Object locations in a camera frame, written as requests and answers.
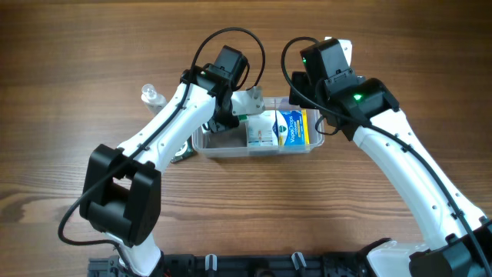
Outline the white green medicine box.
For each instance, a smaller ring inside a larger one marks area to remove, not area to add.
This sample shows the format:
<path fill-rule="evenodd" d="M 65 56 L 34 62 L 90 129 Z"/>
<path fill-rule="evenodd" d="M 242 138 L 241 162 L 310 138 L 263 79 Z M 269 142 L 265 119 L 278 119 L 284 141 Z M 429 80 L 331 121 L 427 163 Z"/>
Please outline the white green medicine box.
<path fill-rule="evenodd" d="M 262 87 L 255 86 L 249 90 L 233 92 L 231 104 L 233 115 L 261 114 L 265 111 Z"/>

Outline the blue yellow VapoDrops box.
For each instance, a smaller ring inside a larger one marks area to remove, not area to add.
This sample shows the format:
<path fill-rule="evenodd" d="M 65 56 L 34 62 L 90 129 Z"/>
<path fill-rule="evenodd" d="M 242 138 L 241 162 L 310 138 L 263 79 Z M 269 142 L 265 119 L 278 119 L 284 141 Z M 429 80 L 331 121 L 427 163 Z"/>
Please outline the blue yellow VapoDrops box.
<path fill-rule="evenodd" d="M 306 110 L 277 110 L 276 124 L 280 146 L 310 144 Z"/>

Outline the clear plastic container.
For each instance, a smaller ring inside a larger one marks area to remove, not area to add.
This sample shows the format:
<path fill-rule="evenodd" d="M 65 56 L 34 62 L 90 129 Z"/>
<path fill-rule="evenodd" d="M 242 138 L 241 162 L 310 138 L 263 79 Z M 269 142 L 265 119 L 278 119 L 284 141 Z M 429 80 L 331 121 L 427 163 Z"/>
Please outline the clear plastic container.
<path fill-rule="evenodd" d="M 264 112 L 243 118 L 237 128 L 199 128 L 191 137 L 193 149 L 208 158 L 231 158 L 304 154 L 324 143 L 319 111 L 290 105 L 287 97 L 266 98 L 264 105 Z"/>

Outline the white blue medicine box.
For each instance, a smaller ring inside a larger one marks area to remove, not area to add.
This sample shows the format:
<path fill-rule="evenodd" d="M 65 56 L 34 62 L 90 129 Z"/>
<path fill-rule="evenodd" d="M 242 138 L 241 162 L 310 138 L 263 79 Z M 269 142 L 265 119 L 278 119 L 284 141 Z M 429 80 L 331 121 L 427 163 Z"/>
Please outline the white blue medicine box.
<path fill-rule="evenodd" d="M 275 110 L 267 110 L 259 115 L 249 115 L 246 126 L 248 147 L 278 146 Z"/>

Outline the green round floss pack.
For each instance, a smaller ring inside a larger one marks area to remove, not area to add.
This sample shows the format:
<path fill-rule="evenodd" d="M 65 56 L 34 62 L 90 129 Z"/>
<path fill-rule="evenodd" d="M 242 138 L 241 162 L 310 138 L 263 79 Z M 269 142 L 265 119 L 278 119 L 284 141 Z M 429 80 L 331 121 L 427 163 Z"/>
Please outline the green round floss pack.
<path fill-rule="evenodd" d="M 177 163 L 182 160 L 188 159 L 195 154 L 192 147 L 192 140 L 189 138 L 183 146 L 176 152 L 175 156 L 171 159 L 171 163 Z"/>

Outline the white plastic bottle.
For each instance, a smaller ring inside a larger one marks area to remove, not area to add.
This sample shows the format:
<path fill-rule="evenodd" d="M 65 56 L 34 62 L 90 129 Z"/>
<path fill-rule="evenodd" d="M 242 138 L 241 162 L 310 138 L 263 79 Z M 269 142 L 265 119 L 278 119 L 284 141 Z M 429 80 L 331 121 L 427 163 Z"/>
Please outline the white plastic bottle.
<path fill-rule="evenodd" d="M 168 104 L 167 99 L 152 84 L 142 86 L 141 100 L 153 115 L 157 115 Z"/>

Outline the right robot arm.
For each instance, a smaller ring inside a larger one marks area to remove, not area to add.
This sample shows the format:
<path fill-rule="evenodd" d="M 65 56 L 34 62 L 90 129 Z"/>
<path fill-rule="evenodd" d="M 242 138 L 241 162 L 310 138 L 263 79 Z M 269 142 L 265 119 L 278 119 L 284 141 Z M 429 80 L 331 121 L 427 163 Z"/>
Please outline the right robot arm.
<path fill-rule="evenodd" d="M 285 75 L 291 103 L 317 109 L 368 155 L 411 211 L 422 241 L 383 239 L 362 258 L 375 276 L 489 276 L 491 221 L 446 176 L 414 134 L 398 100 L 351 67 L 348 41 L 308 39 L 304 70 Z"/>

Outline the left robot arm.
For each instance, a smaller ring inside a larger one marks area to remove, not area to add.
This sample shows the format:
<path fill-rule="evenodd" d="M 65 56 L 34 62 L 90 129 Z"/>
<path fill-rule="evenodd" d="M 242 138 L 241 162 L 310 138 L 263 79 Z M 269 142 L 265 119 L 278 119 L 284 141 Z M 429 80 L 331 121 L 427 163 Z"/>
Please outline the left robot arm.
<path fill-rule="evenodd" d="M 224 46 L 212 64 L 184 72 L 174 98 L 116 149 L 100 145 L 88 161 L 79 213 L 107 235 L 118 254 L 109 276 L 162 276 L 163 252 L 152 230 L 161 212 L 161 176 L 193 132 L 223 132 L 240 124 L 231 100 L 248 71 L 247 58 Z"/>

